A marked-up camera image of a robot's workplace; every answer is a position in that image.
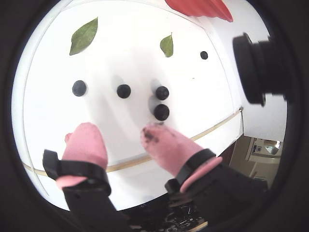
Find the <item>pink padded gripper finger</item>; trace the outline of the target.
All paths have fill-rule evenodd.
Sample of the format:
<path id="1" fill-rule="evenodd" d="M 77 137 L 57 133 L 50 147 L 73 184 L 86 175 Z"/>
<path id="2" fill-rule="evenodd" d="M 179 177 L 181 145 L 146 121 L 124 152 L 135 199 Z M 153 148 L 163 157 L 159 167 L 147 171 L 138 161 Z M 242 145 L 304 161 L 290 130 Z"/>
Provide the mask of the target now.
<path id="1" fill-rule="evenodd" d="M 56 181 L 70 212 L 86 232 L 129 232 L 125 217 L 109 196 L 111 186 L 106 168 L 107 150 L 98 127 L 80 124 L 65 137 L 62 159 L 44 150 L 42 164 L 49 178 Z"/>
<path id="2" fill-rule="evenodd" d="M 268 191 L 266 181 L 241 174 L 164 124 L 145 126 L 140 139 L 152 159 L 173 176 L 165 184 L 167 192 L 191 198 L 209 224 L 241 214 Z"/>

